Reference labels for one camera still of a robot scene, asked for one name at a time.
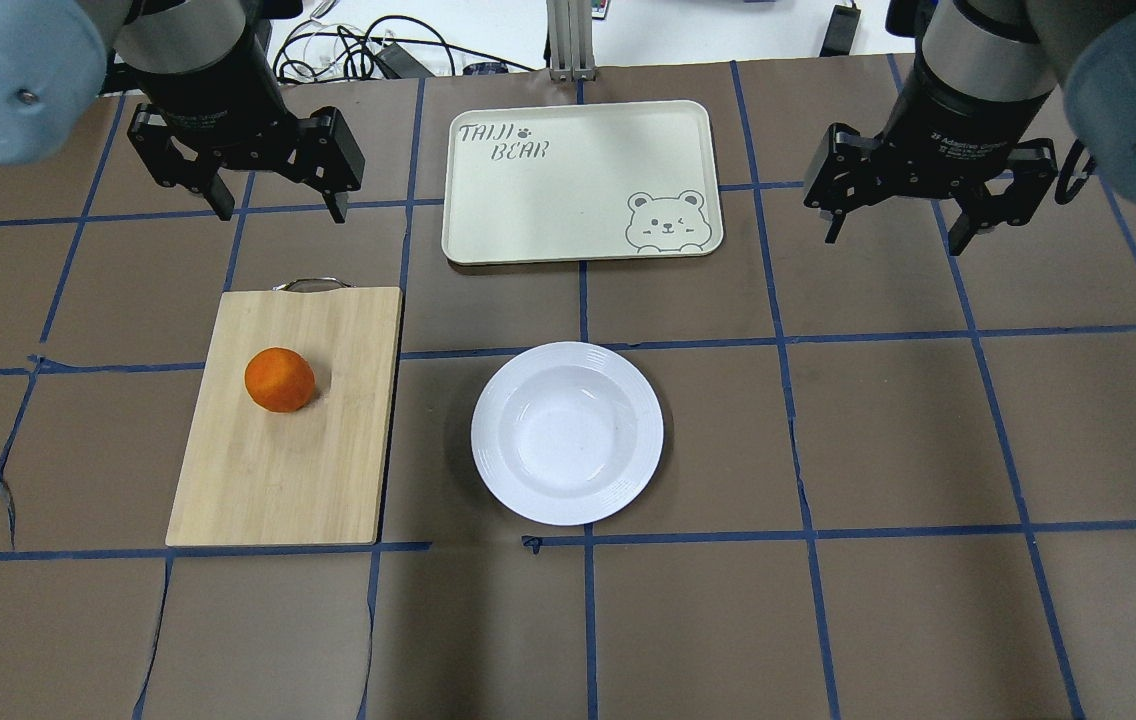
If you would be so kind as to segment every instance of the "orange fruit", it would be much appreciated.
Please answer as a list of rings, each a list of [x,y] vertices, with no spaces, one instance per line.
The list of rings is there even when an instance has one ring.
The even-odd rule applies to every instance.
[[[248,361],[244,387],[253,402],[272,413],[292,413],[315,395],[315,370],[287,348],[267,348]]]

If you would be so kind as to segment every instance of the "bear drawing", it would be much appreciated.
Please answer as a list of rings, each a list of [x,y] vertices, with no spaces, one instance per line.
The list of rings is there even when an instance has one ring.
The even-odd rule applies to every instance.
[[[636,192],[627,204],[632,216],[626,240],[638,252],[701,250],[710,241],[710,223],[701,214],[705,198],[695,190],[684,190],[678,196]]]

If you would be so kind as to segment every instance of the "white tray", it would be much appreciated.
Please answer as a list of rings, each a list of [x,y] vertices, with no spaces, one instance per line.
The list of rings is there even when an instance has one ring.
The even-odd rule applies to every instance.
[[[710,115],[698,102],[470,110],[449,128],[453,263],[705,256],[720,242]]]

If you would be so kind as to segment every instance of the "brown table surface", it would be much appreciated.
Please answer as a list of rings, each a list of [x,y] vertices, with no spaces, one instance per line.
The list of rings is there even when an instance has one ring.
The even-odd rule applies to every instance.
[[[367,153],[345,225],[265,174],[229,223],[157,187],[134,97],[0,168],[0,717],[1136,717],[1136,206],[1093,182],[952,261],[889,200],[824,245],[807,160],[878,131],[908,61],[295,87]],[[460,111],[674,97],[713,123],[713,254],[441,254]],[[1031,132],[1066,150],[1060,100]],[[308,275],[407,292],[381,542],[166,550],[220,293]],[[469,454],[491,374],[562,340],[667,420],[585,528],[504,510]]]

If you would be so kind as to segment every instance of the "cutting board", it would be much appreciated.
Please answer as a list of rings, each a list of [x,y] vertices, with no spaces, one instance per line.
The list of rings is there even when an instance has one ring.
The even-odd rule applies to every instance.
[[[377,538],[402,293],[395,287],[222,295],[167,544],[371,543]],[[270,413],[244,366],[292,348],[316,397]]]

